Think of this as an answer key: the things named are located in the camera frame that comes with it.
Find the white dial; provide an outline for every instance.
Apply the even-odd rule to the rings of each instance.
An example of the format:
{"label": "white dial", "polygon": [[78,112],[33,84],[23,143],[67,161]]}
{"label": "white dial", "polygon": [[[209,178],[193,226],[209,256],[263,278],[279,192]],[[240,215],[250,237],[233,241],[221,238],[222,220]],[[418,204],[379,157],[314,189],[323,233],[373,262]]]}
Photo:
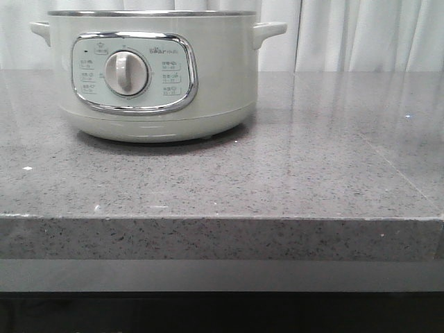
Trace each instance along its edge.
{"label": "white dial", "polygon": [[135,53],[117,51],[105,63],[105,81],[120,95],[131,96],[145,88],[148,67]]}

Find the pot lid rim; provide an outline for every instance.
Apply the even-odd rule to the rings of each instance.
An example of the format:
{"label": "pot lid rim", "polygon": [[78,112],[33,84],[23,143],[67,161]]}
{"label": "pot lid rim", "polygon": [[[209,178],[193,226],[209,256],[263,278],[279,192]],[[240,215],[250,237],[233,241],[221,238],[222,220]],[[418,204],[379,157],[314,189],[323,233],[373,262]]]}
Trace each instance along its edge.
{"label": "pot lid rim", "polygon": [[208,17],[251,16],[256,12],[247,10],[50,10],[50,16],[75,17]]}

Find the white curtain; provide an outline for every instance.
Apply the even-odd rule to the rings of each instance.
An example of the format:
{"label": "white curtain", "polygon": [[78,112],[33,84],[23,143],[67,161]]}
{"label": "white curtain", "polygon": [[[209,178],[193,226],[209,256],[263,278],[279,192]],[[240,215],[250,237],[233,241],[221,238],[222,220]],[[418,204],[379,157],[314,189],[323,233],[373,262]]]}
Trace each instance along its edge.
{"label": "white curtain", "polygon": [[28,23],[48,10],[256,10],[284,21],[261,71],[442,71],[444,0],[0,0],[0,68],[51,68]]}

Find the electric hot pot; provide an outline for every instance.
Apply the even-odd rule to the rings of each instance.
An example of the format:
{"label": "electric hot pot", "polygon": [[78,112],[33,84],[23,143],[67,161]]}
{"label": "electric hot pot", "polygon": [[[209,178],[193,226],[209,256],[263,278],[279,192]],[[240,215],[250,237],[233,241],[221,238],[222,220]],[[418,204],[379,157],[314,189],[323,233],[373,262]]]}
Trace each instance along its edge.
{"label": "electric hot pot", "polygon": [[257,100],[257,50],[282,22],[246,11],[51,11],[31,30],[52,48],[58,104],[75,127],[172,142],[241,123]]}

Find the speckled stone surface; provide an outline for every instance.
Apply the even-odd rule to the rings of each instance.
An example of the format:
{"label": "speckled stone surface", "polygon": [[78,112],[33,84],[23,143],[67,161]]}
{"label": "speckled stone surface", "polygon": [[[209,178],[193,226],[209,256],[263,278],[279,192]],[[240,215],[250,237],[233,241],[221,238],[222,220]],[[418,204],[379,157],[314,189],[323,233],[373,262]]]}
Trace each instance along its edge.
{"label": "speckled stone surface", "polygon": [[443,257],[442,74],[261,73],[253,117],[175,144],[72,128],[50,71],[0,79],[0,258]]}

